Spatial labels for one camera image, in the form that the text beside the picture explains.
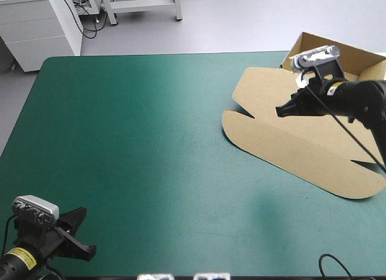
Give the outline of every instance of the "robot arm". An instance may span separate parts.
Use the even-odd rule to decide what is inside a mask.
[[[76,240],[87,209],[59,214],[59,208],[35,196],[13,202],[15,247],[0,259],[0,280],[33,279],[55,256],[90,261],[97,248]]]
[[[350,123],[357,119],[372,131],[386,162],[386,81],[347,81],[339,56],[337,46],[323,46],[294,56],[293,71],[300,73],[302,82],[308,82],[291,95],[289,102],[276,107],[277,115],[323,116],[331,111],[348,117]]]

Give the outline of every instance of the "cable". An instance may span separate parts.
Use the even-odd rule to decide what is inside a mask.
[[[337,116],[324,104],[324,102],[311,90],[311,88],[307,85],[307,90],[315,97],[315,99],[327,110],[328,113],[335,119],[335,121],[347,132],[348,135],[375,161],[375,163],[380,167],[380,169],[386,174],[386,168],[377,160],[377,158],[359,141],[358,138],[355,137],[354,134],[346,127],[344,124],[337,118]]]
[[[79,27],[79,24],[78,24],[78,22],[77,22],[77,20],[76,20],[76,18],[75,18],[75,16],[74,16],[74,13],[72,12],[72,10],[71,10],[71,8],[70,8],[70,6],[69,6],[69,4],[67,3],[66,0],[63,0],[63,1],[66,3],[68,9],[70,10],[71,15],[72,15],[72,18],[74,19],[74,21],[75,21],[75,23],[76,23],[76,25],[77,25],[77,27],[78,27],[78,30],[82,33],[82,35],[83,35],[84,37],[88,38],[88,39],[94,39],[94,38],[97,36],[97,26],[94,24],[95,30],[93,30],[93,31],[95,32],[95,34],[94,34],[93,37],[89,37],[89,36],[85,35],[85,33],[84,33],[84,32],[81,30],[81,28]]]
[[[39,280],[44,280],[47,278],[49,275],[54,275],[58,280],[66,280],[66,278],[55,268],[50,266],[50,259],[47,259],[47,263],[45,265],[45,269],[49,272],[48,274],[42,276],[39,278]]]
[[[81,4],[79,4],[79,3],[75,2],[75,1],[73,3],[76,4],[76,5],[79,5],[87,14],[89,14],[89,12]],[[101,30],[103,30],[104,26],[106,25],[107,17],[108,17],[108,15],[106,13],[106,16],[104,17],[103,26],[100,29],[98,29],[98,30],[89,30],[88,28],[83,28],[83,29],[86,30],[86,31],[97,31],[97,32],[101,31]]]
[[[4,256],[5,253],[5,247],[7,245],[7,238],[8,238],[8,228],[10,225],[10,222],[12,221],[13,218],[16,218],[17,215],[12,215],[11,217],[8,218],[7,223],[5,224],[5,232],[4,232],[4,241],[2,243],[2,250],[1,250],[1,256]]]
[[[319,271],[320,271],[320,274],[321,274],[321,277],[323,278],[323,280],[326,280],[326,275],[324,274],[323,266],[322,266],[321,262],[325,257],[330,257],[330,258],[334,259],[343,268],[343,270],[346,271],[347,275],[349,275],[350,280],[353,280],[352,275],[350,274],[348,269],[343,265],[343,263],[341,261],[339,261],[339,259],[337,257],[335,257],[331,254],[327,254],[327,253],[322,254],[322,256],[319,257]]]

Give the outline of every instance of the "cardboard box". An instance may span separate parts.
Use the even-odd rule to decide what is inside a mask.
[[[382,175],[353,161],[371,162],[367,154],[331,116],[279,118],[276,106],[295,93],[297,85],[289,57],[324,45],[341,49],[341,65],[350,80],[383,80],[386,57],[302,33],[282,63],[282,69],[247,68],[233,99],[251,116],[223,113],[223,129],[239,148],[306,181],[348,199],[371,197],[385,187]],[[360,122],[346,124],[381,160],[371,132]]]
[[[292,71],[290,57],[325,45],[335,45],[341,50],[339,61],[348,80],[386,80],[386,57],[309,33],[299,36],[284,58],[282,68]]]

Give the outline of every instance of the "cabinet drawer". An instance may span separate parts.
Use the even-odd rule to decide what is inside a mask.
[[[56,18],[0,25],[0,37],[6,43],[64,35],[62,27]]]
[[[65,36],[6,43],[25,72],[40,70],[45,59],[73,56]]]
[[[48,0],[0,5],[0,24],[55,18]]]

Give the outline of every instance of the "flattened cardboard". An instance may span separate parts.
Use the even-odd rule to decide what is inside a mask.
[[[369,161],[369,157],[333,118],[277,117],[275,107],[286,103],[297,89],[294,79],[292,72],[283,69],[246,69],[233,99],[254,118],[225,111],[227,137],[246,152],[337,196],[363,199],[380,192],[385,179],[351,162]],[[381,158],[368,130],[359,122],[346,125]]]

